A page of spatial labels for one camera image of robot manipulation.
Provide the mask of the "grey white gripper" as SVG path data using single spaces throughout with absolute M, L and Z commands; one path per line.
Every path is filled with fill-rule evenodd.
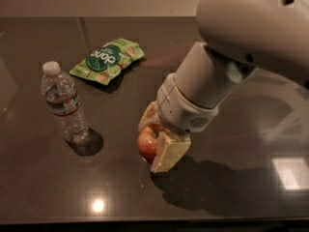
M 170 73 L 158 89 L 156 101 L 152 101 L 146 108 L 138 130 L 151 128 L 161 131 L 163 125 L 174 133 L 197 133 L 203 131 L 217 114 L 218 106 L 208 109 L 190 102 L 177 87 L 175 75 Z M 151 171 L 168 172 L 184 156 L 190 145 L 191 140 L 187 135 L 161 132 Z

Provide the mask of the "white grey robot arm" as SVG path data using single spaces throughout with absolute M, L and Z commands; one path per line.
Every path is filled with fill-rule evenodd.
M 167 172 L 203 131 L 219 105 L 258 70 L 301 87 L 309 83 L 309 5 L 302 0 L 200 0 L 201 39 L 167 75 L 138 125 L 154 133 L 144 158 Z

